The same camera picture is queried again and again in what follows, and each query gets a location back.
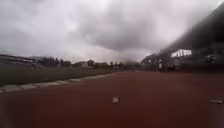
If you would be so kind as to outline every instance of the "white lane line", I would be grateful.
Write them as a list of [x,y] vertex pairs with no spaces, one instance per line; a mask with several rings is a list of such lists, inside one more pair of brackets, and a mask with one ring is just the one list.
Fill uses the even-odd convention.
[[19,85],[5,85],[2,87],[2,89],[6,92],[14,92],[22,90]]
[[36,86],[34,86],[34,85],[32,85],[32,84],[20,85],[20,87],[21,87],[23,90],[29,90],[29,89],[35,89],[35,88],[37,88]]

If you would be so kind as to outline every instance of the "gray cloud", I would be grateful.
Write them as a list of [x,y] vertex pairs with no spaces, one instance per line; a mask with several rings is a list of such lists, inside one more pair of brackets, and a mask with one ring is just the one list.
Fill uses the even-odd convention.
[[139,60],[221,0],[1,0],[0,53]]

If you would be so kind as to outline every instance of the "cloudy sky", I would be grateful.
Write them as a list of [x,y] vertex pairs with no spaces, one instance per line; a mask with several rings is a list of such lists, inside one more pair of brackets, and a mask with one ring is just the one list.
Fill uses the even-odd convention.
[[140,60],[222,0],[0,0],[0,53]]

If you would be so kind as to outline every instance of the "grass field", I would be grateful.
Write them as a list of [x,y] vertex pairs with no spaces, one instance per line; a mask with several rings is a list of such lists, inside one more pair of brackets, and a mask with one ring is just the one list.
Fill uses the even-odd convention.
[[112,69],[48,68],[0,64],[0,86],[81,78],[117,72]]

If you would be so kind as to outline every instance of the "tree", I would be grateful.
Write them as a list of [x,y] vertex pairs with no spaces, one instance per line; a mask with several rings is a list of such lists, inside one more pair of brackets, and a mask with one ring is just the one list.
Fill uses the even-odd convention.
[[93,60],[91,60],[91,59],[87,61],[87,64],[88,64],[89,67],[93,67],[94,63],[95,62]]
[[114,67],[114,63],[110,62],[110,67],[113,68]]

